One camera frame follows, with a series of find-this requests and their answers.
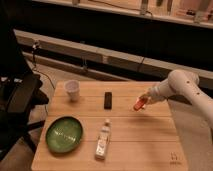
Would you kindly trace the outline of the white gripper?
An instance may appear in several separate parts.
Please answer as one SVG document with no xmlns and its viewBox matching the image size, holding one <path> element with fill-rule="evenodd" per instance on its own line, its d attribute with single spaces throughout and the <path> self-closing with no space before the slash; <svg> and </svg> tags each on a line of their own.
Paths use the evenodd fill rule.
<svg viewBox="0 0 213 171">
<path fill-rule="evenodd" d="M 166 99 L 166 89 L 164 86 L 153 86 L 143 93 L 139 99 L 143 100 L 146 105 L 164 101 Z"/>
</svg>

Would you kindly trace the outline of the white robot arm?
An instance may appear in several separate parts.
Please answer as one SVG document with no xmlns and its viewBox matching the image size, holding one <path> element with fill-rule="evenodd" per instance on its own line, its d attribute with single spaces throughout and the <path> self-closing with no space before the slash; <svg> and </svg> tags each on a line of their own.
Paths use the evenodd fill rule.
<svg viewBox="0 0 213 171">
<path fill-rule="evenodd" d="M 139 99 L 146 104 L 163 101 L 174 95 L 185 97 L 201 114 L 213 130 L 213 99 L 205 94 L 199 87 L 199 76 L 186 70 L 173 70 L 168 77 L 150 87 Z"/>
</svg>

